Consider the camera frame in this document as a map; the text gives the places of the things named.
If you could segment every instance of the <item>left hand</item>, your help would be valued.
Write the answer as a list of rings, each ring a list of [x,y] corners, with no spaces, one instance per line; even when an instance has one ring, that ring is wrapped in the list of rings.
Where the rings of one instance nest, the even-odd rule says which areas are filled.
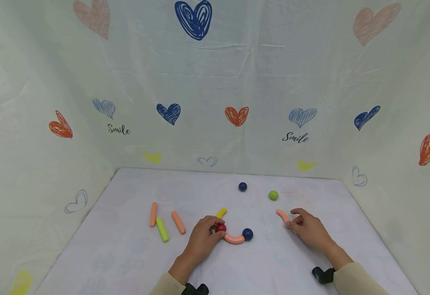
[[[215,248],[218,241],[226,235],[224,231],[218,231],[212,235],[211,228],[224,223],[224,220],[215,216],[205,216],[200,219],[193,228],[183,255],[193,258],[196,264],[204,261]]]

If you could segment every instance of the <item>dark blue ball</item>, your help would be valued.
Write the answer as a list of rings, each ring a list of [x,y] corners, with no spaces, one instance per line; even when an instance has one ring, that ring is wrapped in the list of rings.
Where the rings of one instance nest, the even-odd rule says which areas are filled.
[[[254,237],[254,233],[251,229],[244,229],[243,230],[243,237],[245,237],[246,241],[251,241]]]
[[[238,188],[240,191],[244,192],[247,189],[247,184],[242,182],[239,184]]]

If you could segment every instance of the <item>beige sleeve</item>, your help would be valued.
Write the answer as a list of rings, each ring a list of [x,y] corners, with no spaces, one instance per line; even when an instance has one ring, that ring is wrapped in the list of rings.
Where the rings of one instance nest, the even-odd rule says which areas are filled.
[[[336,271],[333,282],[339,295],[389,295],[358,263],[349,263]]]
[[[181,295],[184,290],[185,286],[166,272],[161,276],[149,295]]]

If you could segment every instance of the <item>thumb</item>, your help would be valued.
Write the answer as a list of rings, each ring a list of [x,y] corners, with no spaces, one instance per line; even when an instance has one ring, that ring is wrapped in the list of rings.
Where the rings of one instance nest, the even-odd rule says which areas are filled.
[[[296,234],[299,234],[302,231],[302,227],[296,224],[293,221],[287,221],[285,223],[285,227],[291,231],[293,231]]]
[[[226,232],[220,230],[220,231],[218,231],[212,235],[212,239],[215,241],[215,243],[217,243],[218,241],[223,239],[225,237],[225,235],[226,235]]]

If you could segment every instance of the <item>ball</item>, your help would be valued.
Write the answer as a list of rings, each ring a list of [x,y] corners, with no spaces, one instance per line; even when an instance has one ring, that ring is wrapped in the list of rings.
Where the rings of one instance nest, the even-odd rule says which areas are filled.
[[[243,230],[243,237],[245,237],[246,241],[251,241],[254,237],[254,233],[251,229],[244,229]]]
[[[238,186],[239,190],[244,192],[247,189],[247,184],[245,182],[242,182]]]
[[[269,199],[275,201],[279,198],[279,193],[276,191],[270,191],[269,192]]]
[[[219,231],[226,231],[226,226],[224,224],[218,224],[215,227],[215,233],[218,233]]]

